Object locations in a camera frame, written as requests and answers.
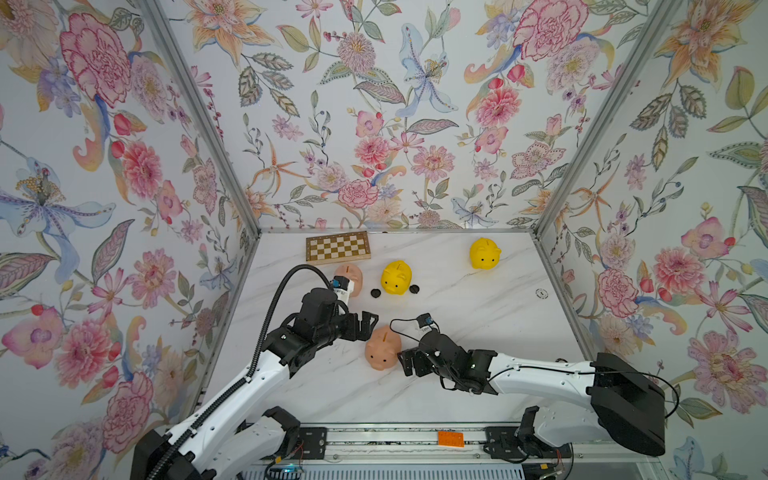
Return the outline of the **pink piggy bank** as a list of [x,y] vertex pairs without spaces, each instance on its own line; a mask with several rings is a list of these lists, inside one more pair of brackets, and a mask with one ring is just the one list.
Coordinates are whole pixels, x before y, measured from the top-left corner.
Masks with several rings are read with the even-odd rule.
[[377,371],[391,369],[399,364],[398,354],[402,351],[400,335],[389,326],[376,329],[365,346],[365,360]]
[[363,288],[363,273],[357,265],[352,263],[341,264],[335,270],[334,275],[344,277],[353,284],[353,288],[350,290],[352,298],[360,295]]

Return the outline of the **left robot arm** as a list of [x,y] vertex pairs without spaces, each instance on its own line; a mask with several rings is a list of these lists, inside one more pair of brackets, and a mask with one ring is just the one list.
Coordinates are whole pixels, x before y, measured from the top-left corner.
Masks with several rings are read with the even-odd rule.
[[256,363],[165,434],[150,432],[136,445],[133,479],[229,479],[251,462],[272,463],[302,446],[300,421],[281,407],[266,409],[251,426],[246,417],[317,352],[337,340],[368,341],[379,317],[349,311],[340,289],[314,288],[299,312],[269,332]]

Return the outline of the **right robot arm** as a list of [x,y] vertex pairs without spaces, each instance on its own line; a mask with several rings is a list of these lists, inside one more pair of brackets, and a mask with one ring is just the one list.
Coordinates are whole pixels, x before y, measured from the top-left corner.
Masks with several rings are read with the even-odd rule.
[[545,362],[493,350],[465,350],[447,335],[426,333],[399,353],[406,375],[435,374],[473,395],[525,394],[547,400],[525,410],[518,435],[549,447],[611,440],[632,452],[666,451],[666,397],[648,375],[616,355],[593,361]]

